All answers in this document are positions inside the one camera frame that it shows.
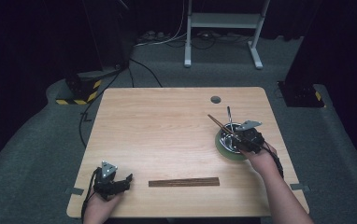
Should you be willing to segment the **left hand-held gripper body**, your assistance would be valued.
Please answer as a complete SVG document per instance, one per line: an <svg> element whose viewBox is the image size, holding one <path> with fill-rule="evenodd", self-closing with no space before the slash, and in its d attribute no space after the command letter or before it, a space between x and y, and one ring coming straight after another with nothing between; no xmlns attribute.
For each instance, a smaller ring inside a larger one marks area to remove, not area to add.
<svg viewBox="0 0 357 224"><path fill-rule="evenodd" d="M115 175L118 167L107 162L102 161L101 166L95 170L95 179L93 182L93 190L98 193L104 200L109 196L121 193L121 181L115 181Z"/></svg>

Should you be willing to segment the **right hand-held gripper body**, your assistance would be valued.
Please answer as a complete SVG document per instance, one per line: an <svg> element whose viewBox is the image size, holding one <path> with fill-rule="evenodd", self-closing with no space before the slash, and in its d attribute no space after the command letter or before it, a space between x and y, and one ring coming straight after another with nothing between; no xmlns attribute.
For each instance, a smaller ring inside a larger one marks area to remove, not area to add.
<svg viewBox="0 0 357 224"><path fill-rule="evenodd" d="M236 133L242 134L242 142L248 148L246 151L259 153L264 145L264 137L256 128L261 126L259 121L247 120L236 127Z"/></svg>

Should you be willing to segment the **green bowl with metal inside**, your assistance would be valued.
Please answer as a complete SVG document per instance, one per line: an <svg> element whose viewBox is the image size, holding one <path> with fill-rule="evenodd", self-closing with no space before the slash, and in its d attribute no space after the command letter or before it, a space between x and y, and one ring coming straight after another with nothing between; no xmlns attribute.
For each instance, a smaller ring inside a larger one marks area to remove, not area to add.
<svg viewBox="0 0 357 224"><path fill-rule="evenodd" d="M247 157L233 147L233 137L224 129L220 129L215 136L216 149L231 161L244 161Z"/></svg>

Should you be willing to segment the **pair of brown chopsticks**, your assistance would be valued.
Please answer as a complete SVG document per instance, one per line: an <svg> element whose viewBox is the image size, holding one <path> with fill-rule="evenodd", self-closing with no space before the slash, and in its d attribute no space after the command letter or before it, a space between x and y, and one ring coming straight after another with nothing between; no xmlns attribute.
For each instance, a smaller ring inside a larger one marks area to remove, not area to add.
<svg viewBox="0 0 357 224"><path fill-rule="evenodd" d="M207 114L207 116L215 123L217 124L224 132L226 132L227 134L230 134L233 136L233 134L231 133L231 130L229 130L228 128L226 128L221 122L219 122L217 119L215 119L213 116L211 116L210 114Z"/></svg>

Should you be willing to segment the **metal spoon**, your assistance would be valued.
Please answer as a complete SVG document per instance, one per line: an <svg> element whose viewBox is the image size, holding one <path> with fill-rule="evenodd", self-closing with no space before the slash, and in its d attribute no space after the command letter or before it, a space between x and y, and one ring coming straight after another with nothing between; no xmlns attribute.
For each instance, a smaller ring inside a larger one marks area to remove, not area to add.
<svg viewBox="0 0 357 224"><path fill-rule="evenodd" d="M233 120L232 120L232 115L231 115L231 108L230 108L230 106L227 106L226 109L227 109L227 116L228 116L230 130L231 130L231 133L234 133L234 126L233 126Z"/></svg>

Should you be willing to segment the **person's left hand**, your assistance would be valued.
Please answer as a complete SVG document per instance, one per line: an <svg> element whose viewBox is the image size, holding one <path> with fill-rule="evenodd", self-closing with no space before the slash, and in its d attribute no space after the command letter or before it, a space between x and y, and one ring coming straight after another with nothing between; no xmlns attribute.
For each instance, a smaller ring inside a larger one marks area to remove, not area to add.
<svg viewBox="0 0 357 224"><path fill-rule="evenodd" d="M124 193L116 194L104 200L98 193L92 193L85 209L83 224L104 224L120 203Z"/></svg>

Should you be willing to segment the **grey tape strip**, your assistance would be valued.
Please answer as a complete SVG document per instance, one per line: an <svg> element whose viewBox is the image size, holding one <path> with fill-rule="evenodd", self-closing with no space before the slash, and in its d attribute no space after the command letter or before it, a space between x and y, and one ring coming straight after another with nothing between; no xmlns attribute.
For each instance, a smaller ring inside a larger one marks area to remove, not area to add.
<svg viewBox="0 0 357 224"><path fill-rule="evenodd" d="M72 194L74 194L74 195L82 195L82 193L83 193L83 191L84 191L84 189L78 189L78 188L67 188L67 189L65 189L65 191L64 191L64 193L65 194L68 194L68 195L72 195Z"/></svg>
<svg viewBox="0 0 357 224"><path fill-rule="evenodd" d="M302 190L302 191L310 191L310 187L308 185L304 185L301 183L290 184L292 190Z"/></svg>

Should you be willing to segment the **bundle of brown chopsticks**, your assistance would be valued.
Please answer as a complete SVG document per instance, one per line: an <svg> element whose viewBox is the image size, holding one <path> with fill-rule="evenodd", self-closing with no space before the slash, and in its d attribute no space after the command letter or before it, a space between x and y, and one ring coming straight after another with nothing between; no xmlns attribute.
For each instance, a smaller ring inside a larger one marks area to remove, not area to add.
<svg viewBox="0 0 357 224"><path fill-rule="evenodd" d="M220 184L220 180L219 180L218 177L151 180L149 182L149 186L151 188L161 188L161 187L210 187L210 186L219 186L219 184Z"/></svg>

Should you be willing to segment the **black stand base yellow mark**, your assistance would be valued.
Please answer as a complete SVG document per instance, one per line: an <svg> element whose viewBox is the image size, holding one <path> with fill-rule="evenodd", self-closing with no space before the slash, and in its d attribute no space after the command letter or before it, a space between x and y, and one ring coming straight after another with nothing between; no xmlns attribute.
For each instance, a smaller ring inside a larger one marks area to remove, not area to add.
<svg viewBox="0 0 357 224"><path fill-rule="evenodd" d="M288 107L325 107L321 94L312 85L300 86L279 81L278 88Z"/></svg>

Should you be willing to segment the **black yellow striped stand base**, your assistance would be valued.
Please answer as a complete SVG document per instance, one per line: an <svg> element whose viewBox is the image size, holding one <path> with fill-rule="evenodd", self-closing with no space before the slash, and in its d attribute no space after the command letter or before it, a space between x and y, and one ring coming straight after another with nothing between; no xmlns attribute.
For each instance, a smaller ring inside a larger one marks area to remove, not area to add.
<svg viewBox="0 0 357 224"><path fill-rule="evenodd" d="M95 100L102 80L81 78L78 74L68 76L60 88L55 102L58 105L86 105Z"/></svg>

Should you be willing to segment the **white metal stand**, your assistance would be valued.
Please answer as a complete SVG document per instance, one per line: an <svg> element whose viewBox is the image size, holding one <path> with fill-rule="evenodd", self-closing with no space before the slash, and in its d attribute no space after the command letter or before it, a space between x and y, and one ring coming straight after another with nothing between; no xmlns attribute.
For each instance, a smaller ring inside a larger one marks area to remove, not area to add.
<svg viewBox="0 0 357 224"><path fill-rule="evenodd" d="M248 42L248 47L255 67L259 70L263 69L257 44L270 1L264 0L263 8L259 14L224 14L193 12L193 0L188 0L184 66L189 68L192 65L192 28L252 29L254 35Z"/></svg>

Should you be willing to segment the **power strip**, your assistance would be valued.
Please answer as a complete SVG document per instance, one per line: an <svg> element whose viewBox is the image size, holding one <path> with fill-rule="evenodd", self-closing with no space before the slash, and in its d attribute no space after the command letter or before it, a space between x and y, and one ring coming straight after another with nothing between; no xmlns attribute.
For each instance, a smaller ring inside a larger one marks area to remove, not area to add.
<svg viewBox="0 0 357 224"><path fill-rule="evenodd" d="M163 32L147 31L137 39L138 44L149 43L149 42L162 42L168 38Z"/></svg>

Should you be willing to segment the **black stand column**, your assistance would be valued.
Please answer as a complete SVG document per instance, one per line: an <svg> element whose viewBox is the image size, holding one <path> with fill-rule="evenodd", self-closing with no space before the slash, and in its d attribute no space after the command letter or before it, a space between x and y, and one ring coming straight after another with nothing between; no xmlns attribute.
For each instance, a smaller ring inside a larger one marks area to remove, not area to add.
<svg viewBox="0 0 357 224"><path fill-rule="evenodd" d="M83 0L99 62L103 69L122 70L127 62L121 36L121 0Z"/></svg>

